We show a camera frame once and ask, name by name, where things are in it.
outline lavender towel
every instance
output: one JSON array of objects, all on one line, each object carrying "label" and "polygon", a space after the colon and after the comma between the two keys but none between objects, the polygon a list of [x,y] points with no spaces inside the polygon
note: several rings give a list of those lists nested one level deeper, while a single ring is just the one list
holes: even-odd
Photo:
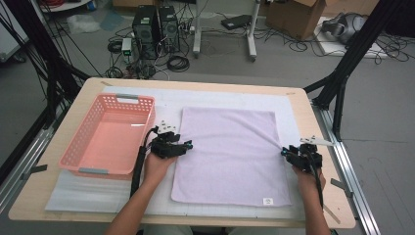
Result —
[{"label": "lavender towel", "polygon": [[171,198],[182,203],[291,204],[273,112],[184,108],[181,140],[194,148],[176,163]]}]

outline basket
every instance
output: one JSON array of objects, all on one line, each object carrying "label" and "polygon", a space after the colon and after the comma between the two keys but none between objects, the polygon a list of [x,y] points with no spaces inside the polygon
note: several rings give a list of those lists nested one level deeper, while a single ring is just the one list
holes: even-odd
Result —
[{"label": "basket", "polygon": [[130,179],[138,150],[153,126],[155,99],[99,94],[59,161],[76,175]]}]

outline gray floor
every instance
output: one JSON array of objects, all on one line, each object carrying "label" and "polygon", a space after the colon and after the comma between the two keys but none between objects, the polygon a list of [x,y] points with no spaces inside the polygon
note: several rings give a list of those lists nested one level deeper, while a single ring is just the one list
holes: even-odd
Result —
[{"label": "gray floor", "polygon": [[[98,22],[107,15],[91,13]],[[206,24],[220,27],[220,17]],[[77,34],[73,39],[99,72],[109,66],[108,38],[131,24],[125,19],[113,31]],[[330,74],[341,58],[316,57],[308,48],[294,52],[283,39],[271,37],[256,42],[257,59],[252,63],[245,38],[225,34],[205,34],[199,59],[190,53],[190,68],[183,73],[167,71],[170,80],[304,87]],[[72,44],[69,53],[79,69],[96,74]],[[405,49],[415,55],[412,44]],[[347,84],[342,136],[354,170],[381,233],[414,234],[415,203],[412,200],[412,168],[415,165],[411,135],[415,133],[414,60],[401,63],[384,60],[375,65],[363,60]],[[166,80],[157,73],[157,80]],[[30,63],[0,65],[0,164],[10,155],[25,132],[45,107],[40,85]],[[0,215],[2,234],[99,234],[107,223],[44,223],[12,221],[9,208]],[[286,234],[303,234],[302,229],[285,229]],[[363,234],[359,225],[340,234]]]}]

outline white plastic bag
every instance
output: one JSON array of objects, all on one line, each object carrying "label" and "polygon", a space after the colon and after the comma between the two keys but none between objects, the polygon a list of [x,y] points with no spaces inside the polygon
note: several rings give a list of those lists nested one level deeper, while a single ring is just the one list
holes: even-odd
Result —
[{"label": "white plastic bag", "polygon": [[100,25],[95,22],[92,16],[88,15],[74,15],[67,18],[67,22],[71,34],[94,32],[100,29]]}]

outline person's right arm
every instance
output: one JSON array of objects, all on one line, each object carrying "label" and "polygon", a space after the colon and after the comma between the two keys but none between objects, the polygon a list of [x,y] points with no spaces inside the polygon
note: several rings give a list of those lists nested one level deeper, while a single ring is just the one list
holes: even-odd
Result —
[{"label": "person's right arm", "polygon": [[[293,170],[299,180],[299,189],[305,211],[305,233],[307,235],[330,235],[330,229],[324,217],[323,209],[320,206],[315,178],[309,173],[302,172],[293,166]],[[321,188],[324,189],[326,179],[321,169],[320,174]]]}]

